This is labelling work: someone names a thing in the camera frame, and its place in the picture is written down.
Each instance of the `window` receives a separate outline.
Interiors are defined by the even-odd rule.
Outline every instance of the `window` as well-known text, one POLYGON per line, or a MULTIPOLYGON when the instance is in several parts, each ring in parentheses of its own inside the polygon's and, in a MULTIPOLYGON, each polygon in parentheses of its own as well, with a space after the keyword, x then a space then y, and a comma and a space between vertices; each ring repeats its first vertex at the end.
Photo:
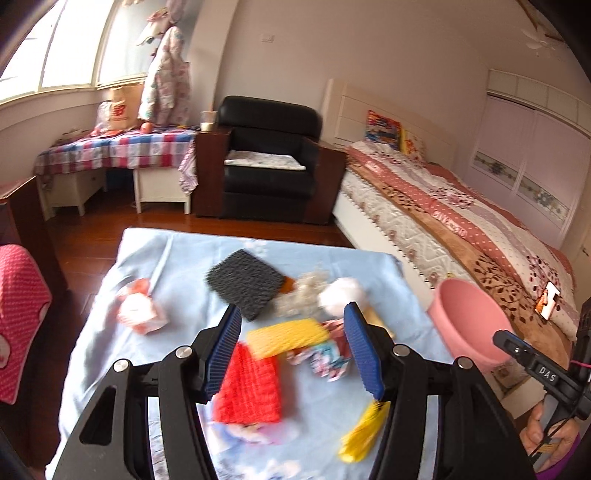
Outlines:
MULTIPOLYGON (((187 2, 177 24, 185 37, 185 53, 202 1, 187 2)), ((60 87, 96 86, 145 76, 160 41, 139 46, 138 38, 148 17, 166 3, 57 0, 8 62, 0 77, 0 103, 60 87)))
MULTIPOLYGON (((177 24, 185 39, 185 54, 193 35, 202 0, 187 2, 183 18, 177 24)), ((126 77, 145 76, 160 41, 138 45, 148 17, 166 6, 166 0, 144 0, 140 4, 119 6, 109 31, 105 54, 100 67, 99 83, 109 83, 126 77)))
POLYGON ((18 47, 0 77, 0 100, 37 91, 47 46, 63 5, 64 0, 58 1, 18 47))
POLYGON ((42 87, 89 85, 113 0, 67 0, 56 27, 42 87))

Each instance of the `hanging jacket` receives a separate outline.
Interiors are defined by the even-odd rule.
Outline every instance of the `hanging jacket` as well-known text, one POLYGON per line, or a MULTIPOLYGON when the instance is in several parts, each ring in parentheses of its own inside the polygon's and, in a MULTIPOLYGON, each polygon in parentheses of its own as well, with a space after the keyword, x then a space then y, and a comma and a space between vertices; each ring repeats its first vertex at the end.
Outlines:
POLYGON ((189 64, 181 56, 183 34, 169 28, 148 69, 139 118, 157 125, 185 125, 189 120, 189 64))

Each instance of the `human hand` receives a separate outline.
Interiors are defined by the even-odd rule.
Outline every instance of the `human hand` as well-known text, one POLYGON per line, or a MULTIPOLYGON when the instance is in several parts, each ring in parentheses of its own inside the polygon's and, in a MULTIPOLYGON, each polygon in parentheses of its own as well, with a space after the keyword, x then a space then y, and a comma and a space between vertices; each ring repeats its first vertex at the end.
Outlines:
MULTIPOLYGON (((523 444, 523 447, 525 448, 525 451, 528 455, 534 451, 534 449, 544 438, 544 429, 540 423, 540 418, 542 418, 543 412, 544 404, 543 402, 540 402, 532 410, 530 419, 527 421, 527 427, 525 427, 519 434, 521 443, 523 444)), ((560 425, 560 423, 552 425, 549 429, 549 433, 552 433, 560 425)), ((558 443, 556 450, 554 450, 550 458, 548 458, 544 465, 542 465, 540 471, 546 470, 561 461, 570 451, 578 434, 579 425, 573 419, 569 420, 564 425, 564 427, 557 431, 553 438, 560 439, 560 442, 558 443)))

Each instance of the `window frame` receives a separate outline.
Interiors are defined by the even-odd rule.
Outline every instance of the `window frame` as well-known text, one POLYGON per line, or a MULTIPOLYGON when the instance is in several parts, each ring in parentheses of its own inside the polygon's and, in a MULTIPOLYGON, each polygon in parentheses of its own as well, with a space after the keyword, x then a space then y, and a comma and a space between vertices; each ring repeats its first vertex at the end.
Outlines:
MULTIPOLYGON (((30 23, 27 25, 27 28, 22 28, 20 30, 19 40, 15 41, 13 43, 12 48, 7 49, 5 51, 4 58, 2 59, 2 71, 0 72, 0 76, 4 73, 4 70, 6 69, 8 63, 10 62, 10 60, 12 59, 14 54, 17 52, 17 50, 21 47, 22 42, 25 41, 27 35, 31 32, 33 27, 39 22, 39 20, 41 20, 49 12, 49 10, 51 10, 55 6, 57 1, 58 0, 46 2, 43 6, 39 7, 31 15, 30 23)), ((114 86, 123 86, 123 85, 130 85, 130 84, 138 83, 146 78, 146 75, 139 74, 139 75, 131 75, 131 76, 123 77, 121 79, 118 79, 118 80, 115 80, 115 81, 109 82, 109 83, 99 83, 98 82, 100 68, 101 68, 101 65, 103 63, 103 59, 105 56, 107 41, 108 41, 109 35, 111 33, 111 29, 112 29, 113 23, 115 21, 115 17, 117 15, 117 12, 123 3, 123 0, 113 0, 113 2, 111 4, 111 8, 109 10, 109 14, 107 15, 107 18, 105 21, 105 25, 103 25, 103 29, 102 29, 102 32, 100 35, 99 44, 96 49, 95 61, 93 64, 92 76, 90 78, 90 83, 82 83, 82 84, 78 84, 78 85, 43 87, 43 77, 45 74, 45 67, 47 64, 47 58, 49 56, 51 44, 52 44, 54 36, 56 34, 57 26, 59 25, 59 22, 61 20, 61 15, 64 12, 67 2, 68 2, 68 0, 66 0, 64 2, 64 5, 62 6, 62 9, 57 17, 56 24, 54 25, 53 30, 51 32, 49 42, 47 43, 47 49, 45 52, 45 56, 43 58, 43 65, 41 66, 41 75, 39 77, 37 89, 35 90, 35 92, 27 92, 27 93, 23 93, 21 95, 15 95, 15 96, 12 96, 12 97, 9 97, 6 99, 1 99, 0 100, 0 110, 4 109, 5 107, 7 107, 9 105, 13 105, 15 102, 20 103, 25 99, 35 98, 35 97, 38 98, 40 96, 45 96, 45 95, 52 95, 52 94, 55 94, 56 92, 71 91, 72 93, 74 93, 74 92, 80 92, 80 91, 85 91, 85 90, 86 91, 88 91, 88 90, 94 90, 94 91, 106 90, 106 89, 112 88, 114 86)))

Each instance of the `white headboard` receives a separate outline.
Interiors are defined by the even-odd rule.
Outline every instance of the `white headboard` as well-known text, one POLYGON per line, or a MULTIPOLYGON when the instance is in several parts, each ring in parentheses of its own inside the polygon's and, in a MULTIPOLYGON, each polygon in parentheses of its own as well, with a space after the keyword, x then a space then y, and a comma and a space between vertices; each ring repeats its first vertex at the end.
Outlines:
POLYGON ((456 140, 443 128, 394 103, 364 92, 344 80, 330 79, 322 103, 322 140, 337 147, 362 140, 368 110, 399 121, 423 139, 427 161, 451 168, 456 158, 456 140))

